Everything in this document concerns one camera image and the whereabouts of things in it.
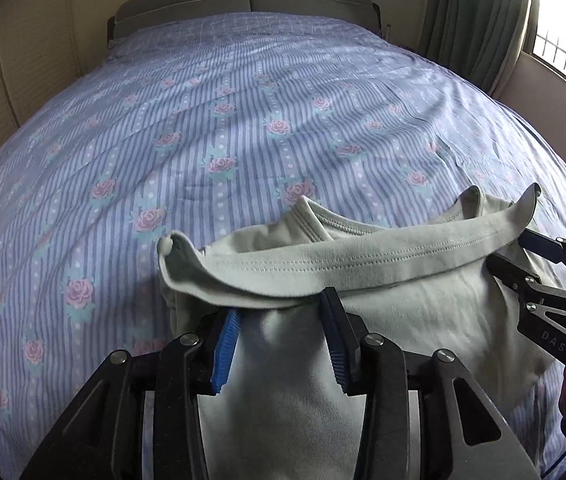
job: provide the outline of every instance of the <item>pink rose pattern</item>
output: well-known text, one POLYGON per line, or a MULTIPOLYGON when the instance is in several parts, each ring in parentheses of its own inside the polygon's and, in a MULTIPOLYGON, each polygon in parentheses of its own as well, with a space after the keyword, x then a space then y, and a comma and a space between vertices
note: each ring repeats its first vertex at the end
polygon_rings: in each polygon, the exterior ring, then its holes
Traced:
POLYGON ((310 179, 305 179, 303 182, 296 182, 294 184, 286 184, 285 191, 283 192, 283 202, 287 205, 294 205, 299 197, 306 196, 312 198, 316 192, 316 187, 310 179))
POLYGON ((0 390, 0 410, 7 410, 10 404, 10 399, 5 390, 0 390))
POLYGON ((130 106, 130 105, 133 105, 134 103, 136 103, 137 101, 138 101, 138 95, 130 94, 123 99, 123 104, 130 106))
POLYGON ((145 209, 141 211, 134 221, 134 231, 145 233, 154 231, 163 223, 165 211, 162 208, 145 209))
POLYGON ((179 132, 174 132, 172 134, 165 134, 156 140, 156 145, 163 148, 165 146, 172 146, 173 144, 179 142, 181 139, 181 134, 179 132))
POLYGON ((235 106, 233 103, 219 103, 212 108, 212 111, 216 115, 226 115, 234 112, 234 108, 235 106))
POLYGON ((55 156, 60 151, 61 151, 61 145, 58 142, 55 142, 54 144, 52 144, 52 146, 48 148, 48 155, 55 156))
POLYGON ((383 124, 380 123, 380 121, 375 121, 375 120, 368 120, 365 121, 365 127, 368 130, 381 130, 383 128, 383 124))
POLYGON ((233 168, 236 168, 236 158, 233 156, 213 156, 207 164, 207 170, 210 173, 223 173, 233 168))
POLYGON ((220 96, 230 95, 233 94, 234 92, 235 90, 231 86, 221 86, 221 88, 218 89, 218 94, 220 96))
POLYGON ((435 141, 425 143, 425 151, 429 153, 437 153, 439 150, 438 144, 435 141))
POLYGON ((166 77, 165 79, 163 79, 163 81, 161 81, 162 88, 171 88, 175 84, 176 81, 173 77, 166 77))
POLYGON ((48 244, 48 242, 52 238, 53 232, 54 231, 51 229, 50 231, 47 231, 46 233, 43 234, 41 239, 39 239, 39 243, 37 244, 37 249, 41 249, 42 247, 48 244))
POLYGON ((259 81, 259 88, 263 90, 274 90, 275 88, 279 87, 279 83, 276 81, 270 81, 268 79, 260 80, 259 81))
POLYGON ((285 119, 274 119, 268 123, 268 131, 275 135, 285 135, 290 133, 292 128, 285 119))
POLYGON ((28 340, 23 345, 23 356, 33 365, 43 361, 43 341, 40 339, 28 340))
POLYGON ((86 122, 86 128, 93 128, 101 124, 101 119, 99 117, 90 117, 86 122))
POLYGON ((363 153, 363 148, 358 144, 348 144, 347 146, 339 146, 335 151, 342 156, 353 156, 363 153))
POLYGON ((165 348, 164 339, 143 339, 134 343, 130 353, 137 356, 150 354, 151 352, 160 352, 163 348, 165 348))
POLYGON ((90 191, 90 196, 95 200, 106 198, 108 195, 110 195, 110 193, 112 193, 114 184, 116 184, 116 180, 114 180, 113 178, 102 180, 101 182, 95 184, 95 186, 90 191))
POLYGON ((407 175, 407 181, 414 186, 425 186, 428 178, 420 171, 412 171, 407 175))
POLYGON ((94 293, 94 286, 86 278, 82 280, 70 280, 66 287, 64 299, 66 303, 74 308, 85 308, 94 293))
POLYGON ((320 112, 329 110, 330 105, 332 105, 332 103, 330 103, 330 100, 325 97, 317 97, 312 101, 312 106, 320 112))

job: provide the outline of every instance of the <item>curtain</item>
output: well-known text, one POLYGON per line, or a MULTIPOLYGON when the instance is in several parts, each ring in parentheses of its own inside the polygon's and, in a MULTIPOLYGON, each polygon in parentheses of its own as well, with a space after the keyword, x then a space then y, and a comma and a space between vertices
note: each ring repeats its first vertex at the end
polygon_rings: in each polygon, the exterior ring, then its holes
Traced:
POLYGON ((418 53, 494 95, 520 55, 531 0, 428 0, 418 53))

